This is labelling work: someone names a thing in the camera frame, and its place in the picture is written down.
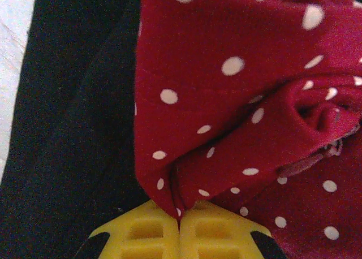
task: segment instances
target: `red polka dot fabric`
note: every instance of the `red polka dot fabric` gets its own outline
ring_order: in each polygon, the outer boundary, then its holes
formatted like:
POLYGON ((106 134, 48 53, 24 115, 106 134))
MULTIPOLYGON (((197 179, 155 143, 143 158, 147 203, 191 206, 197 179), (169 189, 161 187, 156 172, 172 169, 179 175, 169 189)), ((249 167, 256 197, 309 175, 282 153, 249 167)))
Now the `red polka dot fabric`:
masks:
POLYGON ((362 258, 362 4, 142 0, 135 170, 181 219, 209 200, 289 258, 362 258))

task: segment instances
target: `white surface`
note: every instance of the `white surface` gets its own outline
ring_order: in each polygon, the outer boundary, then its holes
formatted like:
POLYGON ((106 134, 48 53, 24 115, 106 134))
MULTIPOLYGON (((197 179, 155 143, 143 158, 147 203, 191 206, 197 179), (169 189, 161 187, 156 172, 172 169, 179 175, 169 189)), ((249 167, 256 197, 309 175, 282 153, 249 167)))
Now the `white surface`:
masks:
POLYGON ((8 155, 12 114, 34 0, 0 0, 0 178, 8 155))

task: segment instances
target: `red fabric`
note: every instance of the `red fabric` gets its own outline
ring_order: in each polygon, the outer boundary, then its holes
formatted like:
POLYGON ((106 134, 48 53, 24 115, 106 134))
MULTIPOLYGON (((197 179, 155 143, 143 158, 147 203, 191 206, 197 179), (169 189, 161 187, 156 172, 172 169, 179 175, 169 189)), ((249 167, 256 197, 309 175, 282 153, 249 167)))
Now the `red fabric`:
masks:
POLYGON ((210 200, 290 258, 362 258, 361 6, 142 0, 135 166, 150 198, 176 218, 210 200))

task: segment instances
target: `yellow plastic object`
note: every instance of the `yellow plastic object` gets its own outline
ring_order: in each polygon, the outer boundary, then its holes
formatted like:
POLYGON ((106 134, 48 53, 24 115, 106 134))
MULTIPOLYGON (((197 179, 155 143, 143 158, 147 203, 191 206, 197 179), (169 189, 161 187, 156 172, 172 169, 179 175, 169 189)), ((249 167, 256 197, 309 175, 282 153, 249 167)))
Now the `yellow plastic object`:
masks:
POLYGON ((262 259, 252 231, 270 231, 207 201, 187 211, 180 226, 182 259, 262 259))
POLYGON ((90 235, 110 237, 98 259, 178 259, 179 229, 153 201, 113 219, 90 235))
POLYGON ((267 228, 207 201, 197 202, 180 223, 153 201, 94 230, 110 237, 98 259, 263 259, 252 231, 267 228))

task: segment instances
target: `dark cloth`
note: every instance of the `dark cloth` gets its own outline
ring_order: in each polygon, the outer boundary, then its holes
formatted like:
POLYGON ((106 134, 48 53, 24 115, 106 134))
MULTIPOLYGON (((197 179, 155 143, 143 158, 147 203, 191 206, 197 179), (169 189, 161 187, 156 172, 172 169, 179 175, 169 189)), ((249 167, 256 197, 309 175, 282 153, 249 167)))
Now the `dark cloth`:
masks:
POLYGON ((146 202, 134 176, 140 0, 36 0, 0 186, 0 258, 72 258, 146 202))

